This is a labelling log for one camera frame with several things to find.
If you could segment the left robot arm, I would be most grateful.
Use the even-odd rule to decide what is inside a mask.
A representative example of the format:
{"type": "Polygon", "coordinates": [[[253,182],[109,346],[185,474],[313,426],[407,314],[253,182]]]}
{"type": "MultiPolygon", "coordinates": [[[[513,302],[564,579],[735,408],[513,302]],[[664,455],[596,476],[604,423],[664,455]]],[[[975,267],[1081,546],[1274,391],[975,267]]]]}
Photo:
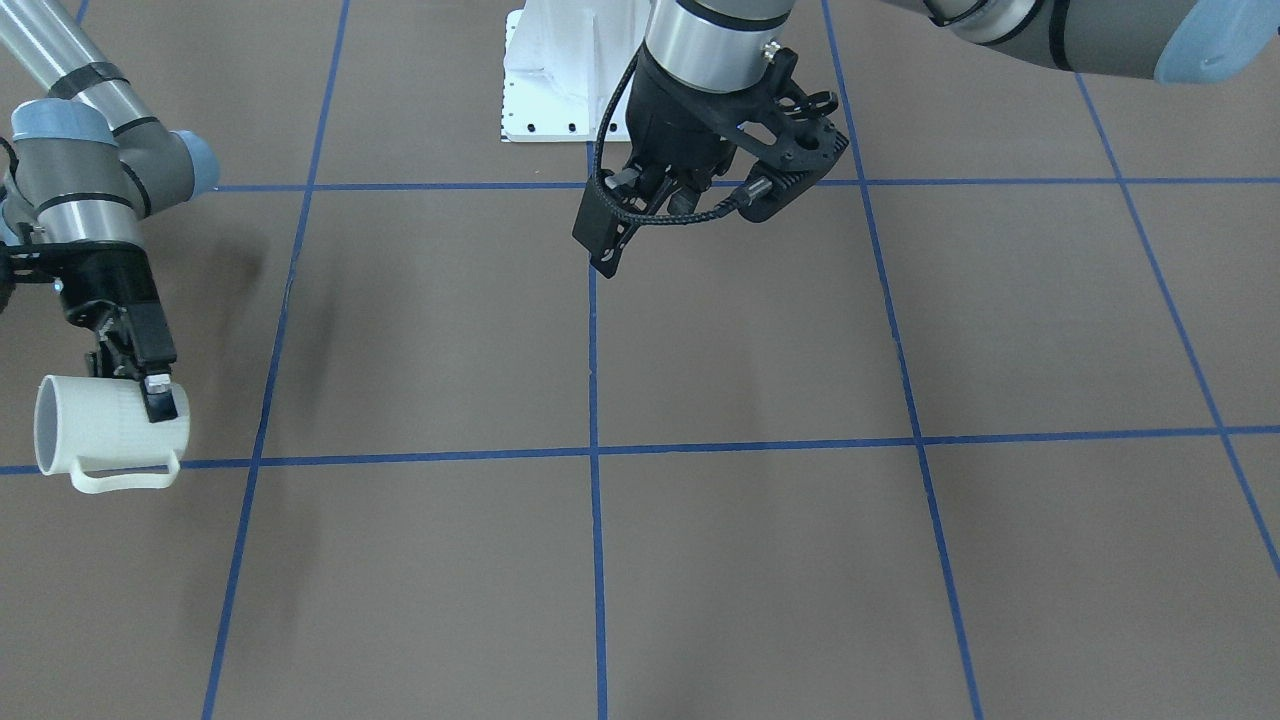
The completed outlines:
{"type": "MultiPolygon", "coordinates": [[[[602,111],[572,236],[612,277],[644,227],[763,223],[846,154],[796,79],[794,1],[653,1],[602,111]]],[[[861,1],[861,19],[1057,72],[1211,85],[1277,37],[1275,1],[861,1]]]]}

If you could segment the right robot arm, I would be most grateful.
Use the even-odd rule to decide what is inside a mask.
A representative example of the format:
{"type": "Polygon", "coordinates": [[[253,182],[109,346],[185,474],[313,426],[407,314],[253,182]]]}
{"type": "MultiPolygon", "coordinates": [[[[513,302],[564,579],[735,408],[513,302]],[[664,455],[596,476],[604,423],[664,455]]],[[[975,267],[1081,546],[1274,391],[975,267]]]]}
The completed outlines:
{"type": "Polygon", "coordinates": [[[3,45],[45,95],[3,141],[3,300],[54,284],[91,331],[93,378],[131,380],[151,423],[182,416],[177,350],[141,222],[212,190],[209,143],[168,129],[58,1],[5,1],[3,45]]]}

